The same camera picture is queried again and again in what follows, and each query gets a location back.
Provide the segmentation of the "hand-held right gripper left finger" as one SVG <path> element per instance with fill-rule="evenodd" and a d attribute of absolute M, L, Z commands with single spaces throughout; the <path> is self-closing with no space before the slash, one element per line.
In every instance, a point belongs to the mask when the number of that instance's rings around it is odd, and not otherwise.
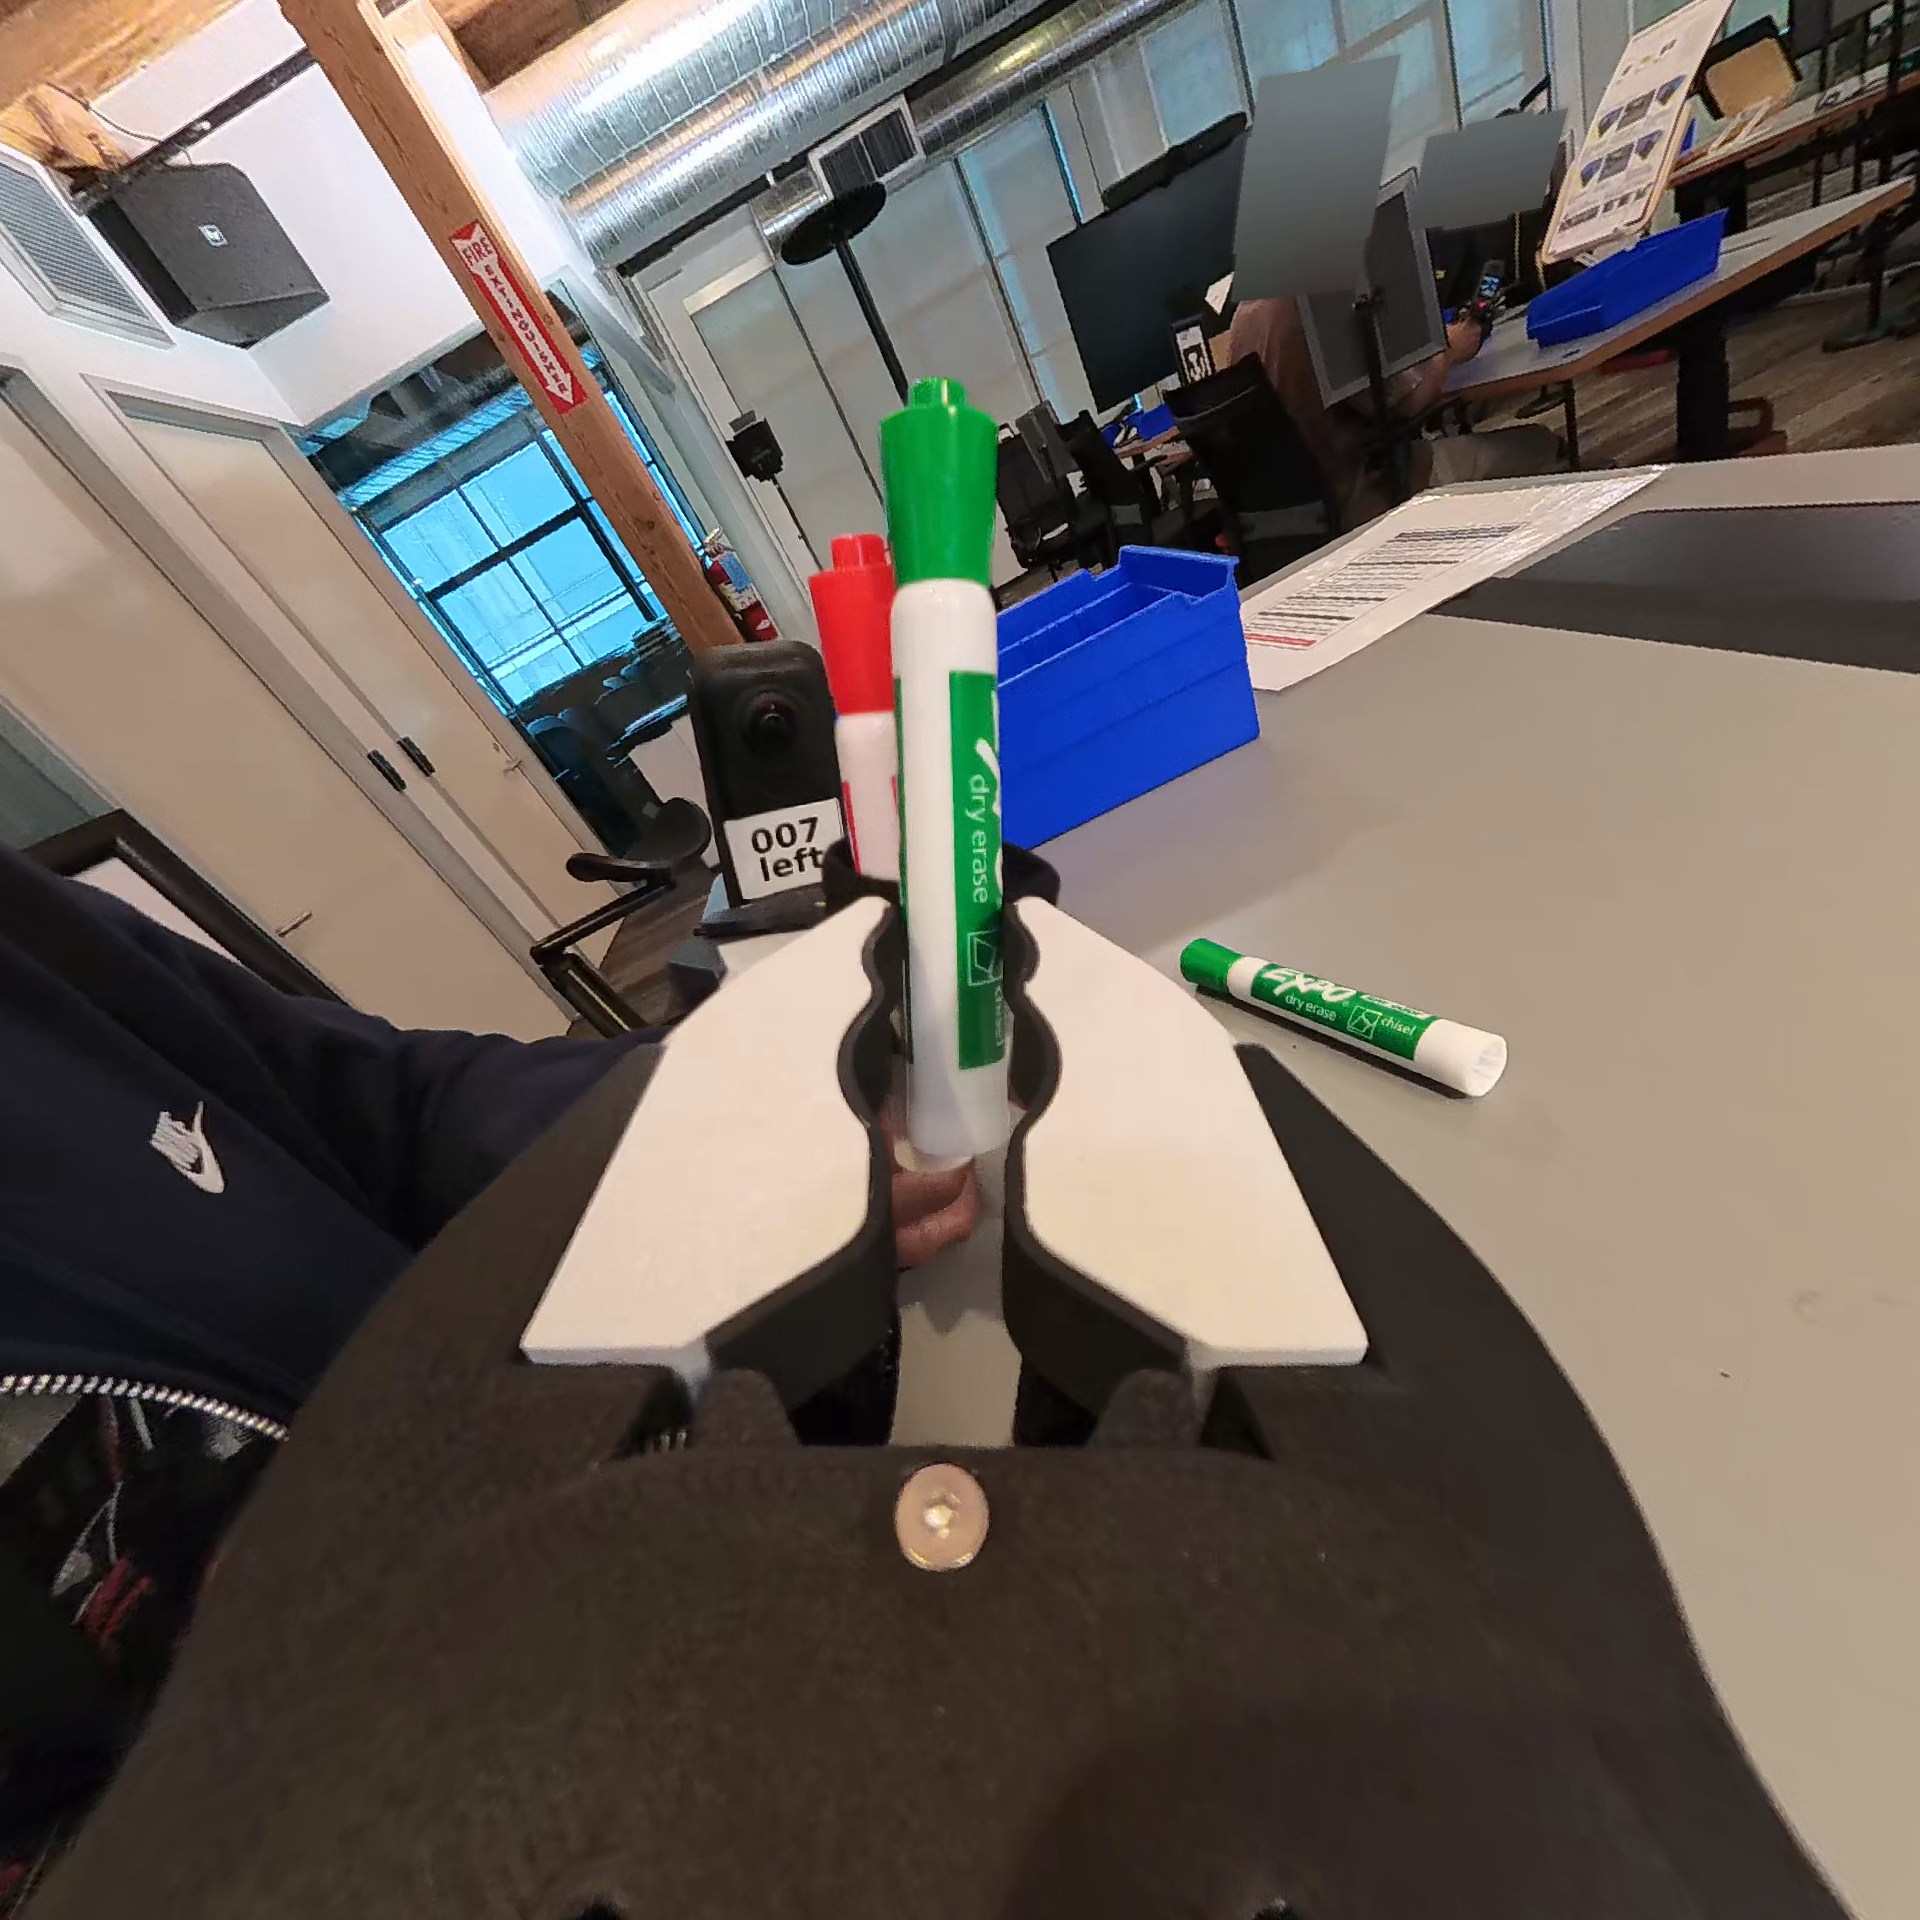
<path fill-rule="evenodd" d="M 519 1351 L 838 1383 L 896 1319 L 896 909 L 858 896 L 662 1046 Z"/>

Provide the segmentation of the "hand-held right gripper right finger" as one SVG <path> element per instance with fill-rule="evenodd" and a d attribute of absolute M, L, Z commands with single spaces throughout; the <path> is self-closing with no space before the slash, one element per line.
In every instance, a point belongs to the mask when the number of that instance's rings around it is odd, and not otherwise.
<path fill-rule="evenodd" d="M 1369 1340 L 1226 1028 L 1046 900 L 1009 916 L 1025 1087 L 1007 1327 L 1051 1383 L 1347 1367 Z"/>

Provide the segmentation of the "red marker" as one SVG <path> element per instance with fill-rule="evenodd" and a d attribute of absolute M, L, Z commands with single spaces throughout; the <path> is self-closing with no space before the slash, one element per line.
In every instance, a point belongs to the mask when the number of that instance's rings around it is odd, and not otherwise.
<path fill-rule="evenodd" d="M 833 562 L 808 589 L 833 695 L 849 849 L 858 872 L 899 881 L 896 574 L 884 536 L 833 538 Z"/>

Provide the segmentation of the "green marker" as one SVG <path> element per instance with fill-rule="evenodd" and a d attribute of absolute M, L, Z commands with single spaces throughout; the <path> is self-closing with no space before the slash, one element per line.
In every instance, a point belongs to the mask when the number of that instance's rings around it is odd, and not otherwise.
<path fill-rule="evenodd" d="M 926 377 L 880 425 L 880 470 L 896 572 L 906 1135 L 924 1164 L 959 1167 L 1011 1129 L 996 428 L 961 382 Z"/>
<path fill-rule="evenodd" d="M 1312 1031 L 1458 1097 L 1487 1097 L 1504 1078 L 1507 1040 L 1478 1026 L 1211 938 L 1190 942 L 1179 972 L 1202 994 Z"/>

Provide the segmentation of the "large blue plastic bin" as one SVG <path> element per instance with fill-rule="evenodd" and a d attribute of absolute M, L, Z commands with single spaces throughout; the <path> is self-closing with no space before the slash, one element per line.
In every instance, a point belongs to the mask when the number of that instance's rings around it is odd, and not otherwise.
<path fill-rule="evenodd" d="M 1124 545 L 999 612 L 1003 837 L 1030 849 L 1259 733 L 1238 564 Z"/>

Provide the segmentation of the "person's left forearm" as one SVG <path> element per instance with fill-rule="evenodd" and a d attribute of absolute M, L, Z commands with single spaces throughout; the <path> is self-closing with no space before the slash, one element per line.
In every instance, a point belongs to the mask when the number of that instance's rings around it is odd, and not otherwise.
<path fill-rule="evenodd" d="M 668 1026 L 585 1040 L 395 1028 L 353 1014 L 313 1055 L 312 1117 L 375 1214 L 423 1244 Z"/>

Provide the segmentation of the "person's right hand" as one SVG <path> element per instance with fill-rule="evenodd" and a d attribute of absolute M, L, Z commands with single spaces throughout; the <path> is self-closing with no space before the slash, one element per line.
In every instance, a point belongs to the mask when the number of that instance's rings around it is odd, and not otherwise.
<path fill-rule="evenodd" d="M 979 1223 L 976 1166 L 899 1164 L 892 1172 L 892 1220 L 899 1269 L 924 1265 L 967 1241 Z"/>

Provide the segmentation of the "black office chair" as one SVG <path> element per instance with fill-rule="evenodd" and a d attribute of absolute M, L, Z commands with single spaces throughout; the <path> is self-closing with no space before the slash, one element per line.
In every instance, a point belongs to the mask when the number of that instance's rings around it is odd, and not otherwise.
<path fill-rule="evenodd" d="M 1254 353 L 1167 388 L 1163 401 L 1191 458 L 1214 487 L 1220 534 L 1241 589 L 1338 536 L 1338 505 L 1323 465 Z"/>
<path fill-rule="evenodd" d="M 698 930 L 715 877 L 689 697 L 642 711 L 611 738 L 585 728 L 598 717 L 570 708 L 534 726 L 562 798 L 594 833 L 568 857 L 568 874 L 602 896 L 537 937 L 530 954 L 579 1026 L 603 1034 L 665 1028 L 696 1000 L 673 952 Z"/>

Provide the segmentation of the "black floor lamp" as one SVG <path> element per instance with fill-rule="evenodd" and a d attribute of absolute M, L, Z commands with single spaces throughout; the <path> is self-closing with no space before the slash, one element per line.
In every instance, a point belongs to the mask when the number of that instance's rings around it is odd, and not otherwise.
<path fill-rule="evenodd" d="M 825 256 L 833 256 L 840 263 L 896 398 L 908 401 L 911 382 L 906 377 L 906 366 L 854 247 L 854 241 L 878 222 L 884 209 L 884 200 L 884 181 L 860 181 L 833 192 L 811 209 L 778 212 L 772 223 L 767 223 L 761 233 L 769 238 L 770 252 L 786 268 L 808 268 Z"/>

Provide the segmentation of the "black computer monitor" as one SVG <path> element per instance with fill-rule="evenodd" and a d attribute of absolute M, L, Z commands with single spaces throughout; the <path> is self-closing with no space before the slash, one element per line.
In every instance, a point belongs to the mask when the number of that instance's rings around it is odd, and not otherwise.
<path fill-rule="evenodd" d="M 1232 274 L 1249 134 L 1047 245 L 1092 412 L 1172 377 L 1175 321 Z"/>

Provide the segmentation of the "printed paper sheet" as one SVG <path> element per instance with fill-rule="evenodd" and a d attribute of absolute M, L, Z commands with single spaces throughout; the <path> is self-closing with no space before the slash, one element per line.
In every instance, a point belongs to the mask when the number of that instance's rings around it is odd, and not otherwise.
<path fill-rule="evenodd" d="M 1241 596 L 1256 689 L 1294 687 L 1465 589 L 1522 569 L 1588 533 L 1665 470 L 1652 464 L 1417 494 Z"/>

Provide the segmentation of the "small blue bin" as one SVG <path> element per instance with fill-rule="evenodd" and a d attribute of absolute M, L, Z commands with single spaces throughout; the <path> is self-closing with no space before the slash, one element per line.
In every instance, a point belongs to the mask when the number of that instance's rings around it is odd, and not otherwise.
<path fill-rule="evenodd" d="M 1527 303 L 1524 333 L 1538 348 L 1570 344 L 1626 324 L 1713 277 L 1728 208 L 1650 233 Z"/>

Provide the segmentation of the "small printed table sign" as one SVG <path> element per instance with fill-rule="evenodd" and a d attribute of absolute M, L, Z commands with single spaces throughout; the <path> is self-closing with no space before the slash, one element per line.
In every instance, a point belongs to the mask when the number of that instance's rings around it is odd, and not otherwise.
<path fill-rule="evenodd" d="M 1569 161 L 1544 233 L 1544 268 L 1595 260 L 1649 233 L 1691 117 L 1695 79 L 1731 8 L 1672 6 L 1626 40 Z"/>

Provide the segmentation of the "silver air duct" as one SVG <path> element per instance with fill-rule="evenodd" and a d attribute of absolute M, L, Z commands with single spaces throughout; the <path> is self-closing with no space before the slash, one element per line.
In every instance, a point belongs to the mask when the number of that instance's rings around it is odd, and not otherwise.
<path fill-rule="evenodd" d="M 915 177 L 1190 10 L 1179 1 L 622 5 L 483 95 L 526 181 L 602 269 L 665 256 L 892 112 Z"/>

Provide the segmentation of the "black wall speaker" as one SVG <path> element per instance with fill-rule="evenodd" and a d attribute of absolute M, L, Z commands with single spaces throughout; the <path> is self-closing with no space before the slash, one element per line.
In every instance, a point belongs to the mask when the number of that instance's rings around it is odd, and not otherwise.
<path fill-rule="evenodd" d="M 217 344 L 260 344 L 329 303 L 251 177 L 228 161 L 123 177 L 88 217 L 176 329 Z"/>

